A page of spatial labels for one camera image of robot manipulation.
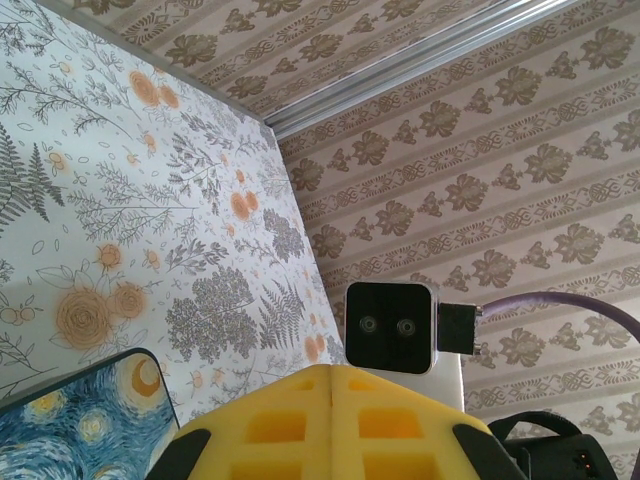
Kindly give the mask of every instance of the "white device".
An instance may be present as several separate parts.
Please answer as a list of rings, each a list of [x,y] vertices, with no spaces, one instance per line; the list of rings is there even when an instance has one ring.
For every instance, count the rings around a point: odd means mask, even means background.
[[[353,366],[462,411],[460,355],[436,350],[437,304],[420,283],[352,283],[345,353]]]

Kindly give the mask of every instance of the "white floral wallpaper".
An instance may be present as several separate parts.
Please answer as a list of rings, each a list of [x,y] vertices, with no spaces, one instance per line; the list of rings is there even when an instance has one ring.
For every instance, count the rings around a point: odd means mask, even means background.
[[[341,344],[270,129],[0,5],[0,397],[142,346],[179,419]]]

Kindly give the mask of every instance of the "orange flower print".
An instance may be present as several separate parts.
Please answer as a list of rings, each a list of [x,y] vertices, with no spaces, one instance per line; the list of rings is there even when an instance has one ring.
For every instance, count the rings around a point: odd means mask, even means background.
[[[312,337],[307,337],[304,341],[304,350],[307,353],[307,358],[311,363],[318,361],[318,346]]]
[[[163,85],[158,90],[160,92],[160,98],[164,103],[169,105],[171,108],[178,108],[180,106],[180,100],[178,100],[175,92],[171,90],[171,87]]]
[[[129,164],[133,165],[134,167],[136,165],[139,165],[140,164],[140,160],[138,160],[138,155],[133,153],[131,150],[129,150],[124,145],[122,147],[127,151],[127,162],[129,162]]]
[[[157,107],[160,104],[158,90],[144,73],[137,70],[131,72],[129,74],[129,83],[133,93],[142,103],[150,107]]]
[[[100,255],[98,256],[98,263],[102,264],[104,268],[110,270],[120,265],[120,250],[115,245],[108,243],[104,247],[98,247]]]
[[[196,370],[191,374],[191,381],[195,388],[202,387],[202,374],[198,370]]]
[[[142,136],[142,141],[147,145],[147,149],[149,150],[149,156],[151,156],[154,153],[156,153],[157,147],[156,147],[156,139],[155,138],[153,138],[150,134],[145,133]]]
[[[318,347],[319,352],[324,352],[324,350],[327,348],[324,337],[320,334],[316,335],[316,346]]]
[[[158,254],[156,252],[152,250],[145,250],[144,256],[147,265],[149,265],[154,270],[158,270],[160,268],[160,259],[158,258]]]
[[[65,75],[73,74],[73,67],[71,65],[69,65],[67,62],[59,62],[58,63],[58,68]]]
[[[51,152],[49,154],[49,160],[51,160],[51,163],[53,164],[53,168],[55,168],[56,170],[65,169],[67,162],[65,161],[64,157],[59,153]]]
[[[247,201],[237,192],[231,195],[231,210],[233,210],[235,216],[243,222],[249,219],[250,212]]]
[[[251,210],[257,210],[259,203],[258,203],[258,197],[256,197],[256,194],[253,192],[249,192],[245,195],[245,200],[247,201],[247,205],[249,206],[249,208]]]
[[[101,345],[111,329],[107,302],[89,290],[70,293],[58,307],[56,326],[78,350]]]
[[[213,371],[213,378],[211,380],[215,385],[222,385],[222,382],[224,381],[224,370],[220,369],[220,368],[216,368]]]
[[[142,288],[132,283],[120,285],[107,302],[110,311],[125,318],[136,318],[144,310],[145,304]]]

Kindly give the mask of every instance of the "black camera face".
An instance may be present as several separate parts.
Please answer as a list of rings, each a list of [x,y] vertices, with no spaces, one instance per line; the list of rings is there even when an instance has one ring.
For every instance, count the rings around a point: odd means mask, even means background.
[[[353,283],[347,289],[345,350],[349,363],[403,373],[431,367],[434,298],[414,283]]]

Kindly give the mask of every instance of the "phone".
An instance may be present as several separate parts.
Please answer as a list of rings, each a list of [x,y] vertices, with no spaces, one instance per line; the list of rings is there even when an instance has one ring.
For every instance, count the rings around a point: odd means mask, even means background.
[[[0,478],[143,480],[178,428],[157,360],[133,349],[0,406]]]
[[[438,352],[438,297],[414,282],[355,282],[345,298],[347,361],[458,410],[460,356]]]

